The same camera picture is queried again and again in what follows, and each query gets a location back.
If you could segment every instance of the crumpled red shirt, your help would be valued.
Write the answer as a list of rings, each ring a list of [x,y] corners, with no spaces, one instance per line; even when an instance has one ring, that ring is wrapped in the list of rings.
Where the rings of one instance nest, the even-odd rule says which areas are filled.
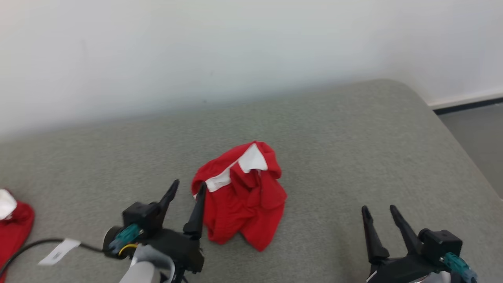
[[[0,266],[15,254],[30,235],[35,213],[31,206],[17,201],[18,206],[8,219],[0,220]],[[5,282],[6,273],[0,278],[0,283]]]
[[[257,250],[272,241],[287,194],[277,179],[281,168],[273,149],[254,141],[232,148],[201,167],[192,194],[206,182],[204,224],[208,238],[224,244],[237,232]]]

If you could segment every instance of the gray fabric surface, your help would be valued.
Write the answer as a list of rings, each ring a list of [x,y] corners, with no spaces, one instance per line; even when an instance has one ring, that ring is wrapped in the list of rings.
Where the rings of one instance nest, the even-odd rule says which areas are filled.
[[[30,203],[30,241],[64,236],[100,245],[134,201],[181,187],[166,227],[181,230],[193,206],[196,170],[235,145],[267,142],[288,193],[274,240],[262,253],[236,235],[202,247],[203,272],[189,282],[364,282],[369,274],[361,206],[368,205],[391,256],[405,246],[389,213],[411,226],[447,229],[480,282],[503,277],[503,205],[435,114],[407,86],[373,81],[325,94],[261,101],[219,111],[67,130],[0,146],[0,184]],[[127,260],[77,249],[37,266],[54,245],[30,250],[14,282],[118,282]]]

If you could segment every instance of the gray mattress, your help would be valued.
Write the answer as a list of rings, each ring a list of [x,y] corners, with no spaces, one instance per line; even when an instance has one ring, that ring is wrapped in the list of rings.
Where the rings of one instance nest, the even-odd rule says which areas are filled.
[[[503,277],[503,204],[435,114],[409,87],[387,80],[321,94],[260,101],[38,135],[0,146],[0,184],[36,211],[29,241],[62,236],[99,246],[134,201],[181,187],[166,227],[181,230],[196,170],[233,146],[267,142],[283,169],[285,213],[270,246],[241,235],[202,239],[197,282],[364,282],[369,263],[361,219],[368,205],[391,256],[405,245],[389,213],[398,206],[416,232],[447,229],[479,282]],[[14,282],[118,282],[128,260],[83,249],[38,266],[54,245],[10,268]]]

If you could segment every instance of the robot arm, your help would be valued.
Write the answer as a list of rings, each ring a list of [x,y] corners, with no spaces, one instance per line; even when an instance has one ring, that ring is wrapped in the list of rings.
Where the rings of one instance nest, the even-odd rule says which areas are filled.
[[[203,230],[206,184],[202,183],[197,202],[183,232],[162,227],[170,202],[174,199],[179,181],[160,202],[134,203],[122,212],[123,227],[111,228],[104,239],[106,256],[132,259],[131,266],[120,283],[180,283],[185,271],[201,272],[204,255],[200,248]],[[168,269],[169,275],[159,269]]]
[[[391,215],[400,229],[408,253],[402,258],[389,258],[379,240],[374,220],[362,207],[370,276],[367,283],[476,283],[477,275],[459,258],[463,242],[447,230],[423,229],[416,236],[398,209],[390,206]]]

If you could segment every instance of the cable tag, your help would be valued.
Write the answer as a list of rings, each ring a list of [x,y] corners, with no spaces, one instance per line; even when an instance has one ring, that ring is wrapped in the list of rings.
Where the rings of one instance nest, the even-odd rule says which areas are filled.
[[[52,250],[38,265],[55,265],[60,261],[71,249],[80,245],[80,241],[72,239],[64,239],[55,249]]]

